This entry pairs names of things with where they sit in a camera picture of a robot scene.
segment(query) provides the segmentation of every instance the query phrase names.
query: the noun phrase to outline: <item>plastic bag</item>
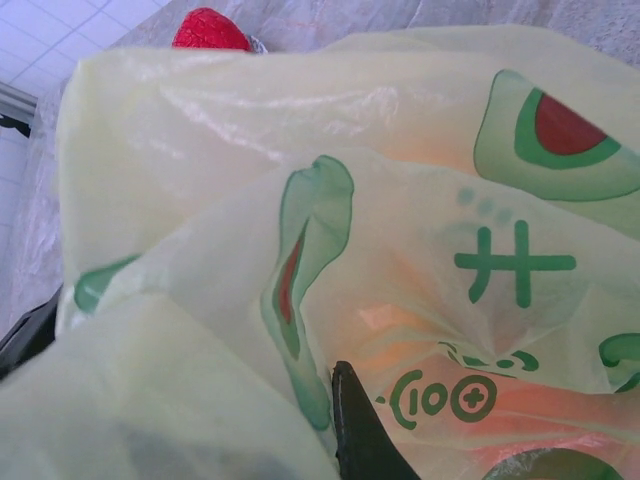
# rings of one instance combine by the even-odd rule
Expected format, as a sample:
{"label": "plastic bag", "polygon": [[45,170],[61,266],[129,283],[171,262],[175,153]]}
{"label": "plastic bag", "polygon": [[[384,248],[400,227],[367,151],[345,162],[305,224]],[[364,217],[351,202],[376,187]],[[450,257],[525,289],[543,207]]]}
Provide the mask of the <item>plastic bag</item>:
{"label": "plastic bag", "polygon": [[[341,359],[423,478],[633,478],[638,80],[521,27],[83,62],[58,130],[60,341],[3,389],[2,441],[64,436],[33,447],[63,472],[113,452],[118,478],[159,456],[189,478],[241,452],[330,478]],[[244,416],[263,395],[271,420]]]}

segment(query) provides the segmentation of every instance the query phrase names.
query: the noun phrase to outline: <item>strawberry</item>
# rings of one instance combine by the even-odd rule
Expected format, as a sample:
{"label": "strawberry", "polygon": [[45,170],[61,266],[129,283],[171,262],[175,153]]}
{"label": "strawberry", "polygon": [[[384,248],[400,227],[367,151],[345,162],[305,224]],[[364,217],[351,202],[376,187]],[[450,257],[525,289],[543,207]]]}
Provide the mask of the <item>strawberry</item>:
{"label": "strawberry", "polygon": [[177,48],[224,48],[251,51],[251,45],[235,23],[211,8],[189,12],[172,45]]}

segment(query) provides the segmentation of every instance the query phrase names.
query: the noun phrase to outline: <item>green printed graphic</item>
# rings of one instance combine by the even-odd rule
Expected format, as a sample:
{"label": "green printed graphic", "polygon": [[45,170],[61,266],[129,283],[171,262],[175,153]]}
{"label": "green printed graphic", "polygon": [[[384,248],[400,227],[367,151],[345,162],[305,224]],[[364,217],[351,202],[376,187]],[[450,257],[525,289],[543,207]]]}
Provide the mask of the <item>green printed graphic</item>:
{"label": "green printed graphic", "polygon": [[546,200],[640,189],[640,156],[510,70],[494,78],[474,161],[481,177]]}
{"label": "green printed graphic", "polygon": [[73,299],[78,308],[84,313],[93,313],[114,275],[138,258],[140,255],[132,255],[106,267],[100,267],[83,274],[76,282],[73,292]]}
{"label": "green printed graphic", "polygon": [[[466,423],[476,423],[483,420],[496,403],[498,388],[489,377],[484,375],[470,375],[460,380],[451,390],[442,383],[427,385],[420,395],[417,388],[408,389],[409,385],[422,379],[422,370],[411,370],[402,375],[396,382],[389,395],[389,406],[398,425],[407,430],[413,430],[418,425],[415,417],[419,407],[429,416],[437,415],[446,406],[447,400],[451,405],[451,411]],[[406,413],[403,412],[401,401],[408,392]],[[376,403],[384,405],[386,399],[382,396],[376,398]]]}
{"label": "green printed graphic", "polygon": [[616,393],[623,393],[640,384],[640,333],[621,333],[607,338],[600,344],[600,359],[602,364],[611,369],[621,369],[620,362],[628,362],[631,371],[627,373],[629,380]]}
{"label": "green printed graphic", "polygon": [[515,255],[491,253],[491,230],[478,229],[478,253],[456,253],[456,267],[476,270],[476,279],[469,289],[469,300],[476,303],[484,294],[491,272],[512,271],[516,276],[516,303],[520,308],[531,306],[531,272],[557,272],[576,268],[571,255],[529,255],[529,225],[524,220],[515,223]]}
{"label": "green printed graphic", "polygon": [[624,480],[608,463],[568,448],[538,448],[513,455],[482,480]]}
{"label": "green printed graphic", "polygon": [[[451,360],[456,362],[458,365],[462,365],[463,367],[467,367],[473,370],[489,370],[490,373],[494,373],[496,375],[501,375],[503,377],[516,378],[514,375],[507,375],[504,372],[492,371],[495,370],[491,365],[486,362],[483,362],[479,358],[471,357],[468,355],[458,355],[458,347],[449,342],[438,342],[439,345],[445,345],[447,347],[447,355]],[[520,370],[524,372],[535,372],[540,368],[540,362],[536,357],[531,355],[530,353],[523,352],[522,350],[516,350],[511,354],[511,356],[517,360],[520,360]],[[496,367],[501,370],[509,370],[516,366],[516,362],[511,359],[504,358],[500,359],[496,362]]]}
{"label": "green printed graphic", "polygon": [[322,270],[347,246],[353,193],[349,171],[328,156],[289,177],[280,206],[280,253],[260,298],[262,317],[300,409],[317,430],[329,427],[331,404],[307,343],[300,304]]}

